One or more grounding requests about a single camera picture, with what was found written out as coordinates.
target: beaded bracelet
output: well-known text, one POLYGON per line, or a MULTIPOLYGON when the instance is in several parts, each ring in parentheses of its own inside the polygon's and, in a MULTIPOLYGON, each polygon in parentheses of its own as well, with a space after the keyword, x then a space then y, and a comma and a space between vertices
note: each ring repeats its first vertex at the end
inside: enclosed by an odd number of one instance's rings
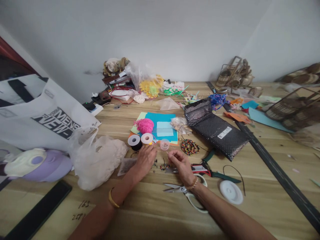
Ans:
POLYGON ((195 153, 199 153, 199 146, 191 139, 185 139, 181 144, 181 150, 187 154, 188 156, 191 156, 195 153))
POLYGON ((196 185, 197 185, 197 182, 199 181, 199 178, 196 177, 194 183, 192 184, 192 186, 189 186, 189 187, 185 187, 188 191, 190 191, 191 189, 193 189, 196 185))

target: colored paper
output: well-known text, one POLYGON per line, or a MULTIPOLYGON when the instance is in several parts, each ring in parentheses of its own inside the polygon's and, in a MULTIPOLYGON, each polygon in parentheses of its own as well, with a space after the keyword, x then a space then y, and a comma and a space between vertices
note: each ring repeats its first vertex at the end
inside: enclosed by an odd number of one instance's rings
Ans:
MULTIPOLYGON (((139 117, 137 118, 137 121, 140 120, 140 119, 146 118, 146 115, 147 115, 147 113, 141 112, 139 117)), ((135 134, 139 134, 139 131, 138 131, 136 126, 133 126, 130 131, 135 133, 135 134)))
POLYGON ((173 136, 173 128, 170 122, 157 122, 156 130, 158 137, 173 136))
MULTIPOLYGON (((146 115, 147 115, 146 112, 141 112, 139 117, 137 118, 137 121, 140 120, 140 119, 143 119, 143 118, 151 119, 150 117, 146 117, 146 115)), ((175 118, 176 115, 175 114, 157 114, 157 113, 152 113, 151 117, 154 118, 154 119, 151 119, 154 123, 157 123, 159 120, 162 121, 162 122, 171 122, 171 118, 175 118)), ((135 127, 135 126, 133 126, 130 131, 131 131, 131 133, 130 133, 129 137, 131 135, 133 135, 133 134, 138 134, 138 135, 140 135, 140 137, 142 136, 142 134, 137 130, 137 127, 135 127)), ((153 134, 153 135, 157 138, 157 140, 168 139, 170 141, 171 145, 174 145, 174 146, 178 146, 179 145, 178 144, 178 134, 177 134, 177 131, 175 129, 173 129, 173 136, 159 137, 159 139, 158 139, 156 134, 153 134)))
MULTIPOLYGON (((176 115, 175 114, 162 114, 162 113, 147 113, 147 115, 145 116, 145 118, 149 118, 153 121, 154 123, 154 128, 157 128, 157 123, 158 122, 171 122, 171 118, 175 118, 176 115)), ((157 133, 152 133, 155 138, 157 140, 161 140, 161 139, 168 139, 170 143, 178 143, 178 134, 177 131, 175 129, 173 130, 173 136, 158 136, 157 133)))
POLYGON ((286 129, 284 126, 282 126, 280 122, 268 118, 264 112, 255 110, 253 108, 249 108, 249 115, 253 121, 262 123, 273 128, 277 128, 282 131, 286 131, 288 133, 293 133, 293 131, 290 131, 286 129))
POLYGON ((251 123, 250 119, 245 115, 237 114, 237 113, 229 113, 229 112, 224 112, 224 114, 227 117, 232 117, 232 118, 234 118, 235 120, 237 120, 239 122, 245 122, 245 123, 248 123, 248 124, 251 123))
POLYGON ((250 102, 247 102, 245 104, 242 104, 241 107, 244 108, 244 109, 248 109, 249 107, 255 109, 255 108, 257 108, 257 106, 259 106, 258 103, 256 103, 255 101, 250 101, 250 102))

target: spool of thread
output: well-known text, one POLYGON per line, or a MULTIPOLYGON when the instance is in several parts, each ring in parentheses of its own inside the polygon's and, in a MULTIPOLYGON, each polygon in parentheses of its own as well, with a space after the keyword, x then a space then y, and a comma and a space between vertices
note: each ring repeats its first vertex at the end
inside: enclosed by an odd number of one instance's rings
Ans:
POLYGON ((128 144, 133 151, 139 151, 142 148, 142 142, 138 135, 132 135, 128 138, 128 144))
POLYGON ((167 151, 169 149, 170 142, 168 139, 162 139, 160 140, 160 148, 163 151, 167 151))
POLYGON ((153 141, 153 136, 151 133, 145 133, 141 136, 141 142, 143 144, 151 145, 153 141))

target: teal paper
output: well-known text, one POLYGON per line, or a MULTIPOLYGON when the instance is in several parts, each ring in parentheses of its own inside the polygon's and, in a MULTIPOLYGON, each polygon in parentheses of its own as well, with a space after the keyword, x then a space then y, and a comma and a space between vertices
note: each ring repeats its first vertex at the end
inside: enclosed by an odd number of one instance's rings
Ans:
POLYGON ((255 101, 250 101, 250 102, 247 102, 247 103, 241 105, 241 107, 243 109, 248 109, 249 107, 256 109, 258 106, 259 106, 259 104, 256 103, 255 101))
POLYGON ((262 123, 273 128, 277 128, 282 131, 286 131, 288 133, 293 133, 293 131, 290 131, 286 129, 284 126, 282 126, 280 122, 268 118, 264 112, 255 110, 253 108, 249 108, 249 115, 253 121, 262 123))
MULTIPOLYGON (((162 113, 147 113, 145 118, 149 118, 150 120, 153 121, 154 123, 154 129, 157 129, 157 122, 171 122, 171 118, 175 118, 176 115, 175 114, 162 114, 162 113)), ((156 131, 153 131, 154 133, 152 133, 157 140, 161 140, 161 139, 168 139, 169 142, 173 142, 173 141, 178 141, 178 133, 175 129, 173 129, 173 136, 165 136, 165 137, 161 137, 158 136, 156 131)))

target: orange paper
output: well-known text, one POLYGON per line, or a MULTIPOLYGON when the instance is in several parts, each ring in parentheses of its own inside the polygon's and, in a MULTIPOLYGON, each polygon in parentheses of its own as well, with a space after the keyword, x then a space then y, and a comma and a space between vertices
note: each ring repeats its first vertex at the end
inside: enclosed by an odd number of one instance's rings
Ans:
POLYGON ((232 117, 232 118, 234 118, 235 120, 237 120, 239 122, 245 122, 245 123, 248 123, 248 124, 251 123, 251 120, 245 115, 237 114, 237 113, 229 113, 229 112, 224 112, 224 114, 227 117, 232 117))

